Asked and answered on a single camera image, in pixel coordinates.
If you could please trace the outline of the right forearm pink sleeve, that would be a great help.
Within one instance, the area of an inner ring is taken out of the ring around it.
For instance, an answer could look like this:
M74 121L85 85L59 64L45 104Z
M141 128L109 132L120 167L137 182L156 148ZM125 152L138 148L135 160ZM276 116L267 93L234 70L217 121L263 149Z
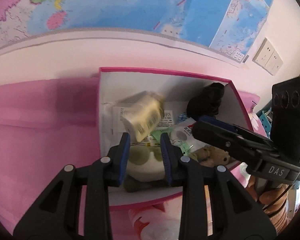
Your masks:
M277 211L270 214L269 219L279 235L290 223L290 218L287 213L287 201L285 201Z

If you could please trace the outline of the person's right hand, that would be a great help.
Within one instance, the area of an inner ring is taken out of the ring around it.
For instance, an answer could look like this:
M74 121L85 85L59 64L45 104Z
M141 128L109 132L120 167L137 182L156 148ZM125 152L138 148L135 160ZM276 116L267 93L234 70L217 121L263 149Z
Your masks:
M265 209L265 213L274 213L286 201L288 197L288 192L286 191L288 185L282 184L281 187L267 191L258 196L255 190L255 183L256 178L254 176L251 176L245 189L249 192L254 201L259 201L261 204L266 205L267 209Z

